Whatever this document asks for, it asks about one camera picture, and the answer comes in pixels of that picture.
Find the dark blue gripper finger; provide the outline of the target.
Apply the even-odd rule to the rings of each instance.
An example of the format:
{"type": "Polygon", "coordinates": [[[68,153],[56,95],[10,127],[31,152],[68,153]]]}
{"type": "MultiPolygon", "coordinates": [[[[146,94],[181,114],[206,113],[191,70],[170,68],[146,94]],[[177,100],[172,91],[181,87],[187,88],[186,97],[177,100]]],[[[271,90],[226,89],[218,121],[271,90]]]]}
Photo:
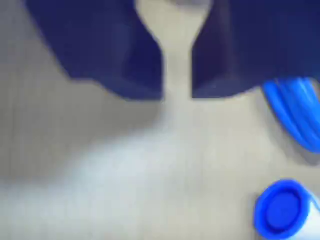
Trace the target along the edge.
{"type": "Polygon", "coordinates": [[[216,0],[192,48],[192,97],[320,76],[317,0],[216,0]]]}
{"type": "Polygon", "coordinates": [[[93,79],[122,98],[163,97],[161,49],[133,0],[28,0],[26,7],[73,79],[93,79]]]}

